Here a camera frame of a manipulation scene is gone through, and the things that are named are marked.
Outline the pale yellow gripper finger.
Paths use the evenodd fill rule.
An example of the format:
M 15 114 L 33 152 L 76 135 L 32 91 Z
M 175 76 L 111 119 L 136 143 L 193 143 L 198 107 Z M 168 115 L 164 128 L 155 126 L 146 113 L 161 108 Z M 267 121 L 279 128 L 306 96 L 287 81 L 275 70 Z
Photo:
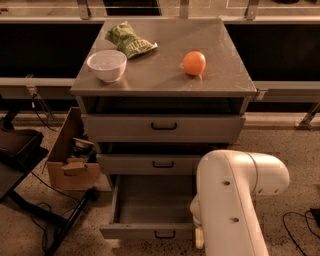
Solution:
M 197 249 L 202 249 L 204 246 L 203 231 L 201 228 L 195 229 L 195 245 Z

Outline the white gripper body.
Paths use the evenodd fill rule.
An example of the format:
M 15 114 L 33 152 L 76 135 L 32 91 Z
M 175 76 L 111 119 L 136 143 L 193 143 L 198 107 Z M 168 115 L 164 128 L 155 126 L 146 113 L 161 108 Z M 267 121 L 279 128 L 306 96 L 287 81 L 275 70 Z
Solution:
M 195 196 L 190 204 L 190 212 L 193 217 L 193 222 L 196 227 L 201 227 L 201 215 L 198 196 Z

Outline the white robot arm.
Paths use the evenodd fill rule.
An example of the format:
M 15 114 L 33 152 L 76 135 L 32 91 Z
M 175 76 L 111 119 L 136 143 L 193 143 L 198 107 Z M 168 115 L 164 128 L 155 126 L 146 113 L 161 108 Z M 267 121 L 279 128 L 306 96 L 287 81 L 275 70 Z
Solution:
M 202 157 L 190 211 L 196 245 L 206 256 L 269 256 L 253 206 L 256 195 L 279 195 L 290 181 L 278 158 L 215 150 Z

